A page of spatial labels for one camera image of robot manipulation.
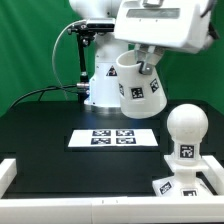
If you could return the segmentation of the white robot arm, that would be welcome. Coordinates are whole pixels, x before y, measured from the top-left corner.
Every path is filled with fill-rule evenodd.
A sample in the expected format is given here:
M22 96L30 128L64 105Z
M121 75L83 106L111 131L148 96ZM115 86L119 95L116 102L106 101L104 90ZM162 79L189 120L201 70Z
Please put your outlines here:
M166 50L196 54L218 34L217 0L69 0L82 20L79 44L95 42L95 73L84 104L141 119L160 113L167 98L156 71Z

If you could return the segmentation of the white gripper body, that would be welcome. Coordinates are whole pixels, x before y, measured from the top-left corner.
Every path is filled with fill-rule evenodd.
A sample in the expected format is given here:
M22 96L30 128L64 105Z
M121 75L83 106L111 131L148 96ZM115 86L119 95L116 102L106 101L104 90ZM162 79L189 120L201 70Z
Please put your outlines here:
M123 0L115 38L197 53L209 40L214 0Z

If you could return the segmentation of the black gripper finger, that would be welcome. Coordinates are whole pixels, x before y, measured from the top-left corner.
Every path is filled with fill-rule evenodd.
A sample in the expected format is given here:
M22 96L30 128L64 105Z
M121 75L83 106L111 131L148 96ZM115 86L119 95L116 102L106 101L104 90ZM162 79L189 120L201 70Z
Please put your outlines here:
M152 75L163 55L164 49L158 46L136 44L134 48L135 60L140 65L139 72L142 75Z

